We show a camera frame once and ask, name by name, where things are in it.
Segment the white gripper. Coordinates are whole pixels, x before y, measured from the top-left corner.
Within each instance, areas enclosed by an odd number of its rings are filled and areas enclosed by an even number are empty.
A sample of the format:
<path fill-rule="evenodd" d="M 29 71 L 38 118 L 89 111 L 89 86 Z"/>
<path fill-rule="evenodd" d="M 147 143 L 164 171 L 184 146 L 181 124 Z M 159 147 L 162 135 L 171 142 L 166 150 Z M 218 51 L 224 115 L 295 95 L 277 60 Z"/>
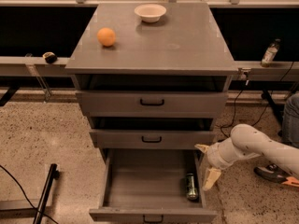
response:
<path fill-rule="evenodd" d="M 236 147 L 231 138 L 217 142 L 210 147 L 196 144 L 195 147 L 207 155 L 212 167 L 206 168 L 203 190 L 210 190 L 221 176 L 221 170 L 232 166 L 236 161 L 244 161 L 258 157 L 258 154 Z"/>

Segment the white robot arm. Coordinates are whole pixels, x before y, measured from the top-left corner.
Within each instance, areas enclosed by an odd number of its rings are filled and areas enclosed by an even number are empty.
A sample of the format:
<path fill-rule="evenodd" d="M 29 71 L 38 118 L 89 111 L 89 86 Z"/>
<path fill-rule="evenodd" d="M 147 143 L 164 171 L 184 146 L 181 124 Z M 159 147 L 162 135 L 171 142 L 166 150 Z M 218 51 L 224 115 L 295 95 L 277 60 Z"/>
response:
<path fill-rule="evenodd" d="M 283 184 L 297 187 L 299 179 L 299 149 L 270 139 L 266 134 L 248 124 L 238 124 L 230 137 L 213 145 L 196 144 L 196 148 L 207 156 L 203 190 L 213 187 L 221 171 L 236 161 L 264 156 L 289 176 Z"/>

